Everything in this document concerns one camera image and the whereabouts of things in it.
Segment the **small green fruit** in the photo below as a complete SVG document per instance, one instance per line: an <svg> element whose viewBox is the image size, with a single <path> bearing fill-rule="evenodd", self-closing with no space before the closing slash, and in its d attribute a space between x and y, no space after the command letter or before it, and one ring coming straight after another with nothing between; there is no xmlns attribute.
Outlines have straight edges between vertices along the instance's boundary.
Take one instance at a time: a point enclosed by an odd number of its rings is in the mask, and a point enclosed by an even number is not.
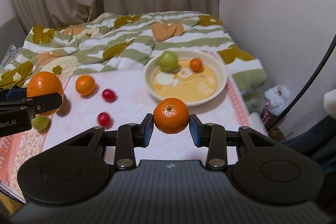
<svg viewBox="0 0 336 224"><path fill-rule="evenodd" d="M35 130L41 132L48 128L50 124L50 119L49 117L36 115L35 118L31 121L31 124Z"/></svg>

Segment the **red cherry tomato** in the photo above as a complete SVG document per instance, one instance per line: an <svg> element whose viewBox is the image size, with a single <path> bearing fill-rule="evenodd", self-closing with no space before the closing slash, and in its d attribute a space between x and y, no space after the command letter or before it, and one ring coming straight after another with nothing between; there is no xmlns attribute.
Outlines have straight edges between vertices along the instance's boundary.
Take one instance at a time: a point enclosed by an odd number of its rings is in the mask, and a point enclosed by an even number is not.
<svg viewBox="0 0 336 224"><path fill-rule="evenodd" d="M104 127L104 128L109 127L112 124L112 119L109 116L109 114L106 113L106 112L101 112L97 116L97 121L98 121L99 125Z"/></svg>
<svg viewBox="0 0 336 224"><path fill-rule="evenodd" d="M117 98L116 93L110 89L104 89L102 91L102 97L106 102L114 102Z"/></svg>

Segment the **large orange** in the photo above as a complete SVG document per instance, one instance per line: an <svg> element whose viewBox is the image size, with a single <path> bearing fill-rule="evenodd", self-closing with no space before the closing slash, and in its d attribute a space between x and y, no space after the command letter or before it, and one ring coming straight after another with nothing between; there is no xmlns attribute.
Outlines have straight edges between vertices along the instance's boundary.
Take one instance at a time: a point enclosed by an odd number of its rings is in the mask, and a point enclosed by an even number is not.
<svg viewBox="0 0 336 224"><path fill-rule="evenodd" d="M40 116L48 117L55 114L63 103L64 90L59 78L51 72L39 72L35 74L27 85L26 97L33 98L37 96L43 96L46 94L57 93L60 95L60 99L51 98L45 102L46 107L56 106L55 109L44 111L40 113Z"/></svg>

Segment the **small mandarin orange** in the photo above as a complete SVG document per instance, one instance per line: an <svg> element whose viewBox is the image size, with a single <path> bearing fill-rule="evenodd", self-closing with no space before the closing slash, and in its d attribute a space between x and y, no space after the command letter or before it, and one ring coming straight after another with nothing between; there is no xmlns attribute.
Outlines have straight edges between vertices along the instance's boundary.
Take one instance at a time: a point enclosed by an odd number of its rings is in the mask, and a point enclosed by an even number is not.
<svg viewBox="0 0 336 224"><path fill-rule="evenodd" d="M153 111L154 124L159 131L166 134L177 134L189 123L189 109L177 98L161 101Z"/></svg>

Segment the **medium orange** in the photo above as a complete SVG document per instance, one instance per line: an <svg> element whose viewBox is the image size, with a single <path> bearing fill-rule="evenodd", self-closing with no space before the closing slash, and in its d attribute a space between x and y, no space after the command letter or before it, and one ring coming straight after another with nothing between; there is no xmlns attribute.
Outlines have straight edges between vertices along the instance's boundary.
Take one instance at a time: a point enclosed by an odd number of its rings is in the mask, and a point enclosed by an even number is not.
<svg viewBox="0 0 336 224"><path fill-rule="evenodd" d="M75 88L81 96L86 97L95 91L96 83L93 77L89 75L81 75L75 82Z"/></svg>

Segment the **cream yellow bowl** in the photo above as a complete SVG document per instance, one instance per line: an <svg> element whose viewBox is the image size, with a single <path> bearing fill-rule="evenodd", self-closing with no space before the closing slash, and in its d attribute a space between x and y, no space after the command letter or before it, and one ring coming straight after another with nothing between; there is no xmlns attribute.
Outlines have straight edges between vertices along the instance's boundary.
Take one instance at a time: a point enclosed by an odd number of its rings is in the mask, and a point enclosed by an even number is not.
<svg viewBox="0 0 336 224"><path fill-rule="evenodd" d="M178 98L188 107L195 107L217 97L228 82L224 62L212 52L176 50L178 67L164 72L158 64L159 57L152 58L143 71L146 91L157 101ZM203 70L193 72L189 63L201 59Z"/></svg>

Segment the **brown kiwi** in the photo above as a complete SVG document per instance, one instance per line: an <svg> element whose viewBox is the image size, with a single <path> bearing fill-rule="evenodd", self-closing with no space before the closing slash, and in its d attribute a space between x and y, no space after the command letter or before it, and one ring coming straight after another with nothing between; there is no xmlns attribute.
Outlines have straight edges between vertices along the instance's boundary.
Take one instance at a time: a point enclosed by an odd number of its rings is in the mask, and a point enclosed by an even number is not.
<svg viewBox="0 0 336 224"><path fill-rule="evenodd" d="M70 109L71 109L71 103L66 98L66 96L64 96L62 105L60 106L56 114L60 117L66 116L69 113Z"/></svg>

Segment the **grey sofa backrest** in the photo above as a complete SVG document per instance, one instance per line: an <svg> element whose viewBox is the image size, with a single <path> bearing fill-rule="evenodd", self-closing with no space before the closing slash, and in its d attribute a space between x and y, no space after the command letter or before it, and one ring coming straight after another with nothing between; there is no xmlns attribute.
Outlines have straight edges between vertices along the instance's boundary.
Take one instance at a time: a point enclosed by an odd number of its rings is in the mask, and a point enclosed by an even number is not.
<svg viewBox="0 0 336 224"><path fill-rule="evenodd" d="M1 26L0 32L0 58L1 60L3 60L3 58L5 57L5 53L7 52L11 44L15 45L16 48L23 46L27 33L25 32L21 22L16 16L4 23Z"/></svg>

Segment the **white plastic bag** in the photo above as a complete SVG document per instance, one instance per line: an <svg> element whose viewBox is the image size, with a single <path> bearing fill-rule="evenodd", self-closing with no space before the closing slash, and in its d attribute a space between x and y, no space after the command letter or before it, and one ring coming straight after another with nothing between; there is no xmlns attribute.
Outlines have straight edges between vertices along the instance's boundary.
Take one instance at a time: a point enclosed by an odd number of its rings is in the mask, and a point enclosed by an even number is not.
<svg viewBox="0 0 336 224"><path fill-rule="evenodd" d="M289 92L282 86L276 85L264 92L264 108L261 119L264 126L272 123L288 106Z"/></svg>

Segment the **tiny orange mandarin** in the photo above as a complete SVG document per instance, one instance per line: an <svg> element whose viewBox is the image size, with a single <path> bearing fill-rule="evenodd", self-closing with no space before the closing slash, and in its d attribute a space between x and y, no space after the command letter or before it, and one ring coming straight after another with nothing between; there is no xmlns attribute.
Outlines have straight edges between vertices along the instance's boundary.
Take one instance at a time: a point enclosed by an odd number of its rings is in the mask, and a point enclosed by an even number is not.
<svg viewBox="0 0 336 224"><path fill-rule="evenodd" d="M189 67L193 72L199 73L203 70L203 63L201 59L193 58L190 60Z"/></svg>

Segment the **green apple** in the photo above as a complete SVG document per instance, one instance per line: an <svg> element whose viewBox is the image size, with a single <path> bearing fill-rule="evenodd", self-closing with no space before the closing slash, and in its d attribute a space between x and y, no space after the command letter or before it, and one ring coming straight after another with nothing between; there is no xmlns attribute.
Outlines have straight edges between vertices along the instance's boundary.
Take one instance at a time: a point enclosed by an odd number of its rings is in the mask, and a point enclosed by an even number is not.
<svg viewBox="0 0 336 224"><path fill-rule="evenodd" d="M158 59L158 64L164 72L173 71L178 67L178 56L172 51L164 51Z"/></svg>

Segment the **green striped floral blanket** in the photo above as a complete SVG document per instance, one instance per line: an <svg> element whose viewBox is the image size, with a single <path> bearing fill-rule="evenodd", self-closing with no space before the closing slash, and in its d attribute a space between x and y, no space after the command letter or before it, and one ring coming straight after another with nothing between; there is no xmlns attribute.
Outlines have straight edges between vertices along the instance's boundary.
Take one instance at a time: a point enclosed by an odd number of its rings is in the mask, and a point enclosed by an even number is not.
<svg viewBox="0 0 336 224"><path fill-rule="evenodd" d="M41 71L59 77L144 67L167 50L218 53L242 92L265 84L261 62L241 50L223 22L194 11L101 14L66 28L34 26L13 61L1 69L1 88L26 86Z"/></svg>

